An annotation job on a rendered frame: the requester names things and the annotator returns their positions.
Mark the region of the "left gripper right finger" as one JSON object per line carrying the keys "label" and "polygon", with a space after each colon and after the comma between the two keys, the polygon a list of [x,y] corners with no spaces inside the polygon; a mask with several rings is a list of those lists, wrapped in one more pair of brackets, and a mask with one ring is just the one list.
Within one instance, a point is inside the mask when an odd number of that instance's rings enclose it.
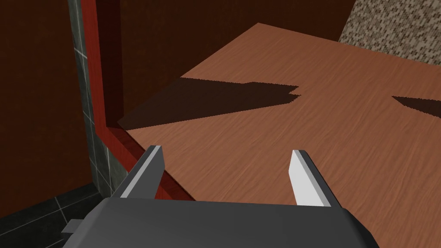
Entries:
{"label": "left gripper right finger", "polygon": [[288,174],[297,205],[341,207],[306,150],[293,150]]}

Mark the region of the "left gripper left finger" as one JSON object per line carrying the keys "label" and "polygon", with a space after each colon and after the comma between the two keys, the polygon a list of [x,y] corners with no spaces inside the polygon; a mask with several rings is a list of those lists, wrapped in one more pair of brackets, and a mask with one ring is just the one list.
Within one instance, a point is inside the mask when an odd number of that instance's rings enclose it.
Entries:
{"label": "left gripper left finger", "polygon": [[162,146],[150,146],[136,162],[112,197],[154,199],[164,170],[165,162]]}

